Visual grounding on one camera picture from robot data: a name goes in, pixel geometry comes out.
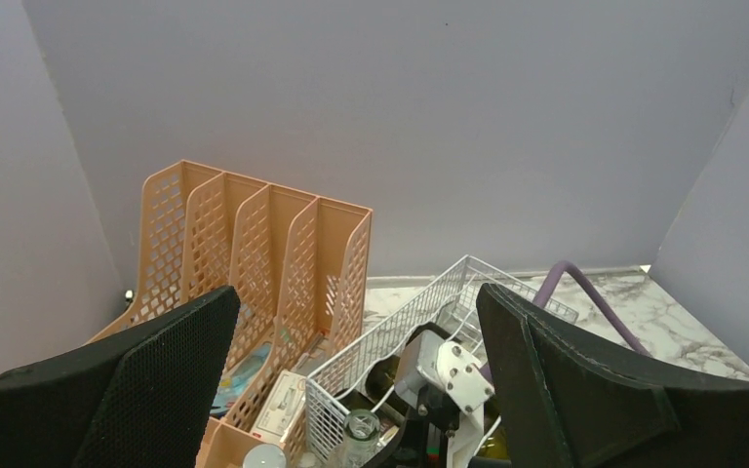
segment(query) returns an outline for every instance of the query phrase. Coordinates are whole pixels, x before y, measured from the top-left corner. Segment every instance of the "marble countertop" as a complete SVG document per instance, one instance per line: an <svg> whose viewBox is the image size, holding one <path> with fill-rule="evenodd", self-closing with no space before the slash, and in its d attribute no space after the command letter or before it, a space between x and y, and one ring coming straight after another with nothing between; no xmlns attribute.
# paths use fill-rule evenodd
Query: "marble countertop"
<svg viewBox="0 0 749 468"><path fill-rule="evenodd" d="M723 377L749 380L749 367L643 271L589 276L627 328L660 361ZM544 277L519 278L536 290ZM366 291L364 330L396 311L423 287ZM578 312L575 324L626 346L587 294L565 275L552 296Z"/></svg>

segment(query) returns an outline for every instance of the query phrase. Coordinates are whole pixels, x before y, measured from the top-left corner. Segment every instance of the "purple tube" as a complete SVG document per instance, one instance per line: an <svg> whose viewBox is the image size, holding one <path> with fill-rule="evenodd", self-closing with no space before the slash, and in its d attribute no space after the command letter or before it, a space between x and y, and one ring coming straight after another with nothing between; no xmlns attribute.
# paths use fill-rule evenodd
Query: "purple tube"
<svg viewBox="0 0 749 468"><path fill-rule="evenodd" d="M607 304L602 295L599 294L598 291L596 291L596 288L592 283L590 283L590 280L587 279L586 276L584 276L584 273L582 273L577 266L566 260L559 261L558 263L553 265L552 268L550 268L550 272L544 279L544 283L541 284L541 289L538 290L538 293L535 295L532 303L541 308L547 305L547 302L555 292L559 281L561 281L562 275L564 275L565 273L569 274L578 283L578 285L581 286L584 292L587 293L587 296L589 296L593 303L596 304L596 307L598 307L599 310L602 311L602 314L604 314L605 318L608 319L608 322L610 322L612 327L615 328L618 334L621 335L621 337L624 338L625 341L627 341L627 344L631 348L633 348L633 351L636 351L637 353L643 354L645 356L650 356L650 352L648 351L648 349L645 348L645 346L642 345L642 342L639 341L639 338L636 337L636 335L633 334L626 325L624 325L624 322L622 322L621 319L619 319L618 316L615 315L615 312L612 310L610 305ZM483 375L488 381L493 381L493 377L490 373L489 363L481 367L481 375Z"/></svg>

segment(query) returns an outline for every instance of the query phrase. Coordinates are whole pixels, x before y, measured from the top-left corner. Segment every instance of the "orange plastic organizer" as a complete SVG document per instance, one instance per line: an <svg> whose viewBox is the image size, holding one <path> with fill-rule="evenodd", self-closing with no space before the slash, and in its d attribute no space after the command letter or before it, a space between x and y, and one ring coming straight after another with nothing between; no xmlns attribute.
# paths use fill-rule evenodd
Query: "orange plastic organizer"
<svg viewBox="0 0 749 468"><path fill-rule="evenodd" d="M197 466L240 466L259 443L247 431L280 371L321 335L330 355L360 335L371 220L366 208L177 163L142 189L135 300L91 341L233 285L242 306L224 372L265 342L271 352L228 414L209 420ZM303 416L283 447L291 460L304 429Z"/></svg>

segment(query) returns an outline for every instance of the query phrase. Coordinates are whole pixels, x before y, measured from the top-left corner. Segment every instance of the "white wire basket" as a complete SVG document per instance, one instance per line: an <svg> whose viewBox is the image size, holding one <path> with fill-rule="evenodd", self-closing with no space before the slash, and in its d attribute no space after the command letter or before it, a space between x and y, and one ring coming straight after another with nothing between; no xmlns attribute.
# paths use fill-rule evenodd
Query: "white wire basket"
<svg viewBox="0 0 749 468"><path fill-rule="evenodd" d="M487 354L475 299L478 289L485 283L503 285L529 300L536 293L514 277L467 255L404 306L312 372L305 383L306 440L310 450L326 461L342 442L343 419L349 414L349 409L338 399L353 389L365 393L364 381L375 363L393 354L399 356L406 340L418 326L428 322L440 325L460 339L462 345L484 364ZM544 308L573 324L578 318L576 311L556 300L550 300ZM376 408L390 393L383 396ZM495 422L487 436L499 422Z"/></svg>

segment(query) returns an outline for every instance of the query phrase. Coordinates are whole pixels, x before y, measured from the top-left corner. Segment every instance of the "white wall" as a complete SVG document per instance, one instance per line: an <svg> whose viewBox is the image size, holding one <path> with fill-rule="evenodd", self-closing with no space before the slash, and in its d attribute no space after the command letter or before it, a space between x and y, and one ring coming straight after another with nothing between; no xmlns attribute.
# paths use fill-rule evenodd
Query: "white wall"
<svg viewBox="0 0 749 468"><path fill-rule="evenodd" d="M24 8L0 2L0 372L84 343L121 285Z"/></svg>
<svg viewBox="0 0 749 468"><path fill-rule="evenodd" d="M127 287L180 158L373 207L374 275L647 263L749 85L749 1L25 5Z"/></svg>
<svg viewBox="0 0 749 468"><path fill-rule="evenodd" d="M749 364L749 95L650 274Z"/></svg>

